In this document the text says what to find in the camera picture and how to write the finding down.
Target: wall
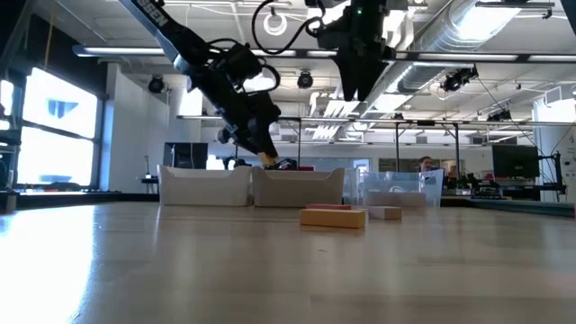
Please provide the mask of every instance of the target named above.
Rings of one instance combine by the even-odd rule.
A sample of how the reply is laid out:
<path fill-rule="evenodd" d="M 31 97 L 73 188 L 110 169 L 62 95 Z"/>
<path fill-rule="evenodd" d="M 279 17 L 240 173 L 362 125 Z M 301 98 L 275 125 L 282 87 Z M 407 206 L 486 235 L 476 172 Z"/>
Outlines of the wall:
<path fill-rule="evenodd" d="M 120 72 L 108 67 L 107 93 L 103 122 L 103 152 L 100 185 L 103 190 L 144 193 L 137 178 L 162 164 L 168 134 L 169 107 L 136 85 Z"/>
<path fill-rule="evenodd" d="M 166 136 L 167 142 L 197 142 L 200 140 L 202 121 L 179 120 L 176 118 L 180 113 L 182 103 L 183 88 L 172 89 L 169 92 L 168 101 L 170 105 L 169 128 Z"/>

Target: table surface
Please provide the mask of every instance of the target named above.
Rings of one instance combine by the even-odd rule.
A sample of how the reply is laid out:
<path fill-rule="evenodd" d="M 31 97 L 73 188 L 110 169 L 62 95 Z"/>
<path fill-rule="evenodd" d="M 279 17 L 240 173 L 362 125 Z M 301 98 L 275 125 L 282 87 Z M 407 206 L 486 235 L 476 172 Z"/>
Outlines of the table surface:
<path fill-rule="evenodd" d="M 4 323 L 570 323 L 576 223 L 404 210 L 366 229 L 298 210 L 123 202 L 0 217 Z"/>

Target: fluorescent light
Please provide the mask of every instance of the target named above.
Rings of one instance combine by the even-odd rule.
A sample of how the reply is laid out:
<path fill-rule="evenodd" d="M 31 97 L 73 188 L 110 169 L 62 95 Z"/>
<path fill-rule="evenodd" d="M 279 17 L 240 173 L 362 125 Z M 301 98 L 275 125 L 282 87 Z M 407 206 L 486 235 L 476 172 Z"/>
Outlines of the fluorescent light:
<path fill-rule="evenodd" d="M 370 132 L 375 132 L 375 133 L 382 133 L 382 134 L 394 134 L 396 132 L 395 129 L 370 129 Z M 418 134 L 420 132 L 422 132 L 422 130 L 406 130 L 406 129 L 398 129 L 398 133 L 402 133 L 404 132 L 402 135 L 409 135 L 409 134 Z"/>
<path fill-rule="evenodd" d="M 350 122 L 348 118 L 302 118 L 303 122 Z"/>
<path fill-rule="evenodd" d="M 256 56 L 266 56 L 266 57 L 291 57 L 291 56 L 296 56 L 296 51 L 295 50 L 285 50 L 284 52 L 277 54 L 277 55 L 270 55 L 270 54 L 266 54 L 264 53 L 262 50 L 260 49 L 252 49 L 252 53 Z"/>
<path fill-rule="evenodd" d="M 99 55 L 164 55 L 160 48 L 121 48 L 121 47 L 84 47 L 91 56 Z"/>
<path fill-rule="evenodd" d="M 327 58 L 336 55 L 335 50 L 309 50 L 307 55 L 314 58 Z"/>
<path fill-rule="evenodd" d="M 528 61 L 543 61 L 543 62 L 560 62 L 571 61 L 576 62 L 576 55 L 532 55 Z"/>
<path fill-rule="evenodd" d="M 79 57 L 98 57 L 98 56 L 165 56 L 161 48 L 130 48 L 130 47 L 87 47 L 75 46 L 75 53 Z M 252 49 L 256 56 L 269 57 L 260 49 Z M 274 55 L 276 57 L 293 57 L 296 56 L 295 50 L 286 50 L 285 52 Z"/>
<path fill-rule="evenodd" d="M 183 116 L 178 115 L 176 116 L 181 119 L 188 119 L 188 120 L 200 120 L 200 121 L 213 121 L 213 120 L 221 120 L 222 117 L 220 116 Z"/>
<path fill-rule="evenodd" d="M 232 4 L 239 7 L 255 8 L 260 5 L 257 1 L 198 1 L 198 0 L 164 0 L 166 5 L 203 5 L 203 6 L 230 6 Z M 276 2 L 269 4 L 274 7 L 290 8 L 289 2 Z"/>
<path fill-rule="evenodd" d="M 444 135 L 446 133 L 446 130 L 424 130 L 424 133 L 430 135 L 437 135 L 437 134 Z"/>
<path fill-rule="evenodd" d="M 506 61 L 513 61 L 518 58 L 518 55 L 512 54 L 462 54 L 462 53 L 422 53 L 418 56 L 419 59 L 455 59 L 455 60 L 467 60 L 467 61 L 475 61 L 475 60 L 484 60 L 484 61 L 498 61 L 498 60 L 506 60 Z"/>
<path fill-rule="evenodd" d="M 427 68 L 474 68 L 473 63 L 456 63 L 456 62 L 414 62 L 415 67 Z"/>
<path fill-rule="evenodd" d="M 523 132 L 520 130 L 491 130 L 490 135 L 494 136 L 507 136 L 507 135 L 522 135 Z"/>

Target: camera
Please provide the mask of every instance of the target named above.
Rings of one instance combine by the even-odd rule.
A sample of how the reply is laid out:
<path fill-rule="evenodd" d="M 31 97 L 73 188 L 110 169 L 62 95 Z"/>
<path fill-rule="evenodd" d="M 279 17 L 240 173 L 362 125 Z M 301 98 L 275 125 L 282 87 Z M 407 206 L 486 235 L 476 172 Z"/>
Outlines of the camera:
<path fill-rule="evenodd" d="M 152 94 L 162 94 L 166 89 L 166 84 L 164 84 L 163 76 L 152 76 L 152 80 L 148 84 L 148 90 Z"/>
<path fill-rule="evenodd" d="M 298 77 L 298 87 L 300 89 L 310 89 L 312 84 L 314 84 L 314 79 L 310 71 L 302 71 Z"/>

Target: lamp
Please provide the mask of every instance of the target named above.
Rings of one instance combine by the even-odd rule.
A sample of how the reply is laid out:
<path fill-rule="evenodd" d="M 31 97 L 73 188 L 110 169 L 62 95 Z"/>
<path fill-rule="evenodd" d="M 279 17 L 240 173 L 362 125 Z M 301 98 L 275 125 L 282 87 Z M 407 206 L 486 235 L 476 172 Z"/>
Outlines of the lamp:
<path fill-rule="evenodd" d="M 280 17 L 280 24 L 275 27 L 270 25 L 270 19 L 273 17 Z M 272 36 L 280 36 L 286 32 L 286 28 L 288 28 L 286 16 L 281 13 L 276 13 L 275 9 L 271 8 L 270 13 L 264 18 L 264 30 Z"/>

